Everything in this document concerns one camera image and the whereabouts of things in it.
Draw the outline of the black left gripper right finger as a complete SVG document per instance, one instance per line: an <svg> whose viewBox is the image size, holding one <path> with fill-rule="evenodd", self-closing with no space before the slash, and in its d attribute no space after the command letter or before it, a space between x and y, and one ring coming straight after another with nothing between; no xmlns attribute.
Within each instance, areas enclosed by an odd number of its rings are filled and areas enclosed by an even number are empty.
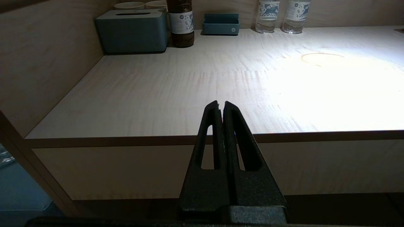
<svg viewBox="0 0 404 227"><path fill-rule="evenodd" d="M286 208L287 202L254 135L241 110L231 102L225 102L223 127L231 203Z"/></svg>

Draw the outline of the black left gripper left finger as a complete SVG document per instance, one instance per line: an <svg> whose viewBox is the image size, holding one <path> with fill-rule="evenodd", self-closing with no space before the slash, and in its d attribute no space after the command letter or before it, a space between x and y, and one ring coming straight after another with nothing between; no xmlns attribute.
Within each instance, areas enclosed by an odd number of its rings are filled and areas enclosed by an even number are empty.
<svg viewBox="0 0 404 227"><path fill-rule="evenodd" d="M208 128L212 127L213 169L203 169L202 161ZM222 116L218 102L206 105L186 177L179 197L181 212L215 212L229 205L227 157Z"/></svg>

